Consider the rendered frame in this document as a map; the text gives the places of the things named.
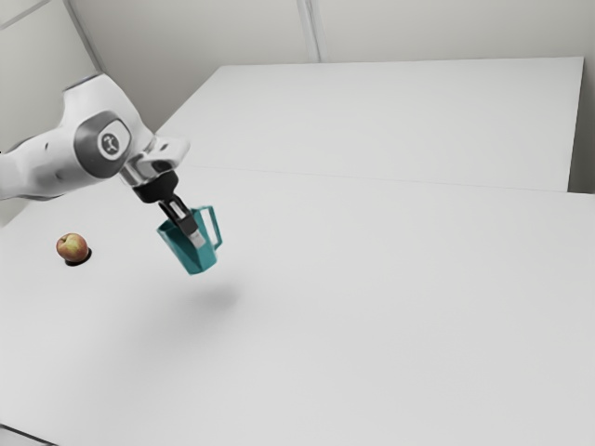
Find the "red yellow apple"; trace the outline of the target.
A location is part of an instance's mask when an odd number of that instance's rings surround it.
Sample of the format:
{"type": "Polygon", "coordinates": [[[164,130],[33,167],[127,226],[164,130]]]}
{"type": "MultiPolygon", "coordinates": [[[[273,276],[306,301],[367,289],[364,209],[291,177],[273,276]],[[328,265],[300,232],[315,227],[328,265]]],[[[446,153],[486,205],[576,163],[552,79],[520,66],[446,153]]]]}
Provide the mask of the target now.
{"type": "Polygon", "coordinates": [[[70,232],[57,240],[56,251],[65,261],[78,263],[87,259],[89,247],[83,236],[70,232]]]}

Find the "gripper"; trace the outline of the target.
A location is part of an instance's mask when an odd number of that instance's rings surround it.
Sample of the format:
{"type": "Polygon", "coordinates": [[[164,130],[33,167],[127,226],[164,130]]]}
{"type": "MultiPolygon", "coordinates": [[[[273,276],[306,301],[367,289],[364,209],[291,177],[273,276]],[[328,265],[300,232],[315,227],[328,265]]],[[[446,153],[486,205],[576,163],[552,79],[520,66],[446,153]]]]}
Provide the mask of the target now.
{"type": "Polygon", "coordinates": [[[167,216],[167,220],[158,228],[160,232],[166,233],[168,230],[177,228],[195,248],[201,248],[205,245],[205,238],[192,211],[179,197],[174,197],[178,183],[177,173],[168,171],[152,181],[134,187],[133,191],[143,203],[158,202],[167,216]]]}

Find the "teal faceted mug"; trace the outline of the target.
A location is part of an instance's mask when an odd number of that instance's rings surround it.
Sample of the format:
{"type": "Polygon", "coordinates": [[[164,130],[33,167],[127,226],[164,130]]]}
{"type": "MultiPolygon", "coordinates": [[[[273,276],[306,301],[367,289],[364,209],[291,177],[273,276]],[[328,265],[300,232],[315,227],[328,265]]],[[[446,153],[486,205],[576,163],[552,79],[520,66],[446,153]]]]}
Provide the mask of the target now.
{"type": "Polygon", "coordinates": [[[217,250],[222,245],[215,209],[212,205],[190,209],[205,238],[205,245],[195,248],[177,228],[157,233],[169,247],[179,263],[190,275],[200,274],[213,267],[218,261],[217,250]]]}

